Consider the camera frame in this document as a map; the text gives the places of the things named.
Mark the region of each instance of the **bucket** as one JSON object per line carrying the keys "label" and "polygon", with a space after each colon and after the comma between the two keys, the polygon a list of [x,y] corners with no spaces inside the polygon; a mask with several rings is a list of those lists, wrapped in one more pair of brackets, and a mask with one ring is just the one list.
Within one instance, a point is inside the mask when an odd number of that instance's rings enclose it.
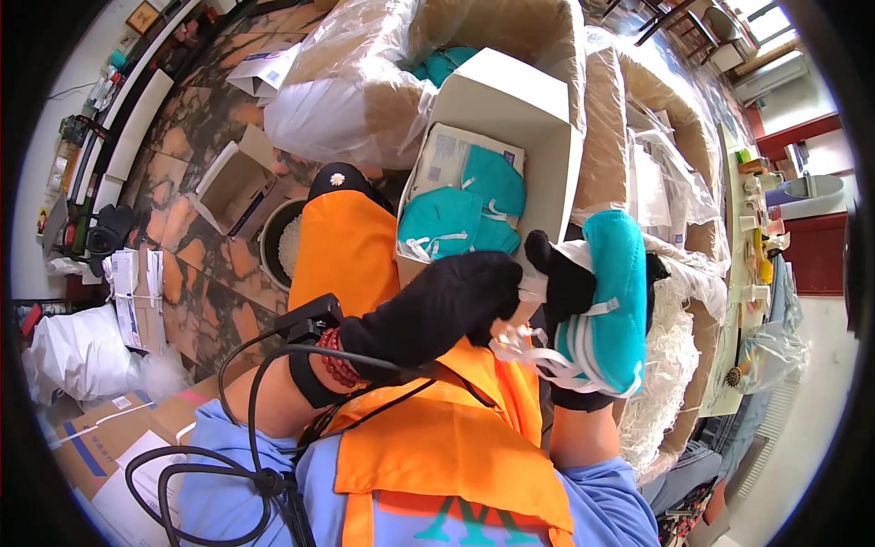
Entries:
{"label": "bucket", "polygon": [[279,262],[279,238],[283,235],[285,227],[301,214],[306,203],[306,199],[299,198],[286,201],[277,207],[276,211],[270,214],[268,221],[264,223],[264,229],[258,236],[262,270],[270,277],[270,281],[273,281],[277,287],[284,291],[291,288],[291,279],[286,275],[283,265]]}

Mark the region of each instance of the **tiled floor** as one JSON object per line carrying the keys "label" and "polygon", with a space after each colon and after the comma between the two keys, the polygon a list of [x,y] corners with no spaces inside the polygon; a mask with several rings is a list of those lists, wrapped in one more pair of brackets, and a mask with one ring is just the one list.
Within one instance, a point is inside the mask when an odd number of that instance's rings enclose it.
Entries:
{"label": "tiled floor", "polygon": [[[627,0],[605,26],[634,36],[644,17],[630,12]],[[601,25],[603,4],[584,0],[587,23]],[[212,374],[241,342],[270,328],[286,308],[287,293],[273,285],[259,265],[256,241],[217,233],[193,208],[194,189],[206,168],[228,141],[242,137],[248,123],[263,126],[256,99],[225,82],[228,72],[247,54],[284,40],[298,42],[326,13],[312,4],[248,18],[216,40],[196,68],[168,95],[143,142],[122,203],[134,207],[136,226],[129,243],[166,251],[164,322],[168,340],[195,367],[195,379]],[[703,109],[727,125],[739,142],[752,142],[751,130],[731,89],[710,67],[688,65],[684,45],[665,31],[642,48],[654,63],[688,81]],[[303,197],[319,164],[274,149],[273,171],[294,182],[290,197]],[[374,184],[395,198],[405,172],[363,170]],[[278,343],[268,340],[242,359],[255,362]]]}

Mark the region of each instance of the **teal face mask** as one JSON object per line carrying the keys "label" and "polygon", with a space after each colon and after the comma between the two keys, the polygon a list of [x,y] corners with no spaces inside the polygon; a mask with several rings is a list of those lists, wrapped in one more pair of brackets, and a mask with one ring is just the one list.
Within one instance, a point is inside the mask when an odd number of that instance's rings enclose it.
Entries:
{"label": "teal face mask", "polygon": [[474,238],[472,250],[498,250],[507,255],[520,246],[520,236],[505,221],[483,216]]}
{"label": "teal face mask", "polygon": [[526,190],[522,175],[499,154],[472,144],[462,171],[462,189],[483,199],[483,207],[498,218],[522,216]]}
{"label": "teal face mask", "polygon": [[421,193],[404,206],[398,241],[424,262],[465,253],[477,237],[482,207],[479,195],[450,186]]}

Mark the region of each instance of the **paper document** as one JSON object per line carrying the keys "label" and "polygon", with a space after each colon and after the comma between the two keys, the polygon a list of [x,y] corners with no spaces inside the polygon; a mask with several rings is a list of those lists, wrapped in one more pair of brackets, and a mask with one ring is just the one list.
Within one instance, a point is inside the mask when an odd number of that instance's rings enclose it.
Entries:
{"label": "paper document", "polygon": [[[124,479],[127,465],[143,452],[170,446],[153,431],[147,431],[131,448],[125,451],[115,461],[121,468],[109,477],[91,504],[103,516],[108,524],[131,545],[138,547],[163,547],[169,545],[165,529],[140,507],[137,500],[128,490],[128,484]],[[156,458],[140,466],[134,472],[134,485],[137,492],[143,497],[153,511],[161,514],[158,508],[158,476],[171,464],[185,463],[184,454],[173,454]],[[167,484],[167,502],[171,511],[173,526],[179,527],[179,512],[177,510],[177,496],[179,487],[182,485],[182,475],[173,475]]]}

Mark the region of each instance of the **window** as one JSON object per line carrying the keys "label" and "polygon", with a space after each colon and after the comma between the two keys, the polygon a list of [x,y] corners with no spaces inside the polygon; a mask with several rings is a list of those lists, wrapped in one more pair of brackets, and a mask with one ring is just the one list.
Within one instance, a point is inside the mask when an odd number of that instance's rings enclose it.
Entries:
{"label": "window", "polygon": [[793,30],[793,26],[777,2],[770,2],[750,13],[747,16],[747,23],[751,26],[751,34],[760,46]]}

